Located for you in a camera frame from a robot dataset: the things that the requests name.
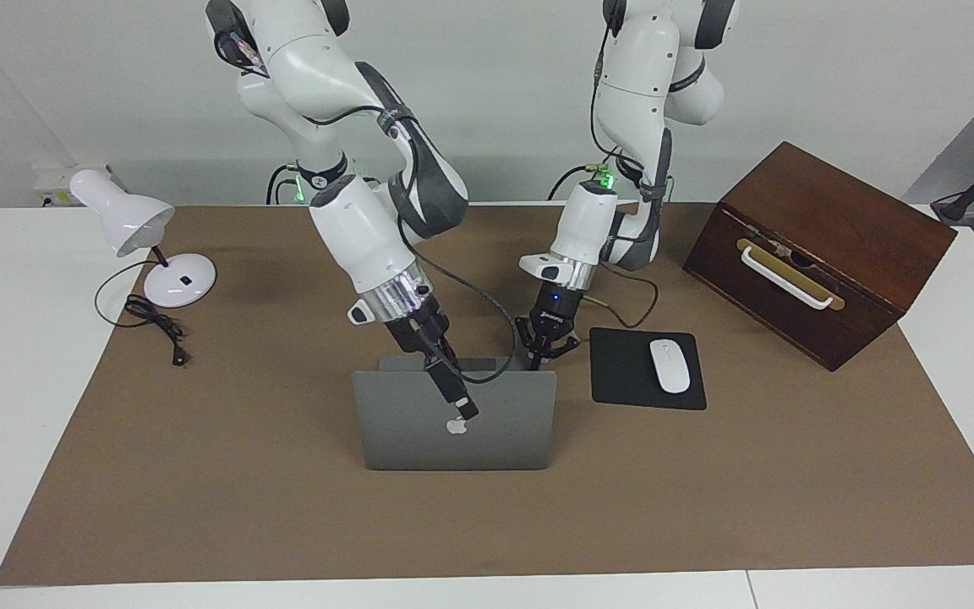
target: power plug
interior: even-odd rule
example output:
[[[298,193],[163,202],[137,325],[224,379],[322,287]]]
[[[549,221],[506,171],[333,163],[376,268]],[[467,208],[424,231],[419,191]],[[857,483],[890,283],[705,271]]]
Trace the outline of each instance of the power plug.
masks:
[[[101,171],[120,188],[123,186],[123,182],[112,173],[111,167],[106,165],[78,165],[69,168],[34,167],[32,170],[36,171],[36,181],[32,184],[32,189],[36,192],[40,207],[84,207],[81,201],[70,193],[70,179],[75,173],[84,169]]]

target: laptop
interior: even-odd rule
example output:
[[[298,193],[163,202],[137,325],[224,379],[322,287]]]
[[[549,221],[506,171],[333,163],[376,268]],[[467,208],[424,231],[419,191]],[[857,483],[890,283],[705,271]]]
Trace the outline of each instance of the laptop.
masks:
[[[506,359],[461,359],[465,374],[486,378]],[[557,377],[508,371],[468,385],[479,416],[460,420],[438,393],[423,358],[384,358],[379,371],[353,375],[367,467],[402,471],[544,469],[551,459]]]

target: white desk lamp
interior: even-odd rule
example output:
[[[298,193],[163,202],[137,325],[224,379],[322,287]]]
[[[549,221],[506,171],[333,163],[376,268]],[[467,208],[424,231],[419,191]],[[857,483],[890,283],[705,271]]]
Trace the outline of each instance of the white desk lamp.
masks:
[[[186,307],[209,293],[216,283],[216,267],[200,254],[163,257],[159,243],[175,208],[155,198],[132,195],[100,171],[78,171],[70,192],[85,207],[100,213],[104,236],[119,258],[151,247],[159,266],[145,278],[145,297],[163,309]]]

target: white table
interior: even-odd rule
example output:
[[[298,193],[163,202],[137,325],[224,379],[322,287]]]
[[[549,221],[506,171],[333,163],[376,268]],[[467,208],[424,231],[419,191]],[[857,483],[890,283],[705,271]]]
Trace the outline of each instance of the white table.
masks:
[[[86,209],[0,209],[0,562],[111,336],[92,312],[119,260]],[[101,300],[120,307],[135,273]],[[901,321],[974,451],[974,235]],[[152,584],[0,590],[0,606],[974,606],[974,567],[403,581]]]

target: black mouse pad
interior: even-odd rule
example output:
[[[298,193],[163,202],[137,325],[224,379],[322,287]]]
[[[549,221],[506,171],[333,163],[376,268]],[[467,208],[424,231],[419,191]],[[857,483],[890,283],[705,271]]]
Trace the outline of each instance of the black mouse pad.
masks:
[[[592,344],[592,399],[596,402],[684,411],[703,411],[708,407],[693,335],[595,327],[588,336]],[[661,338],[679,343],[687,357],[691,386],[682,393],[667,393],[660,388],[649,344]]]

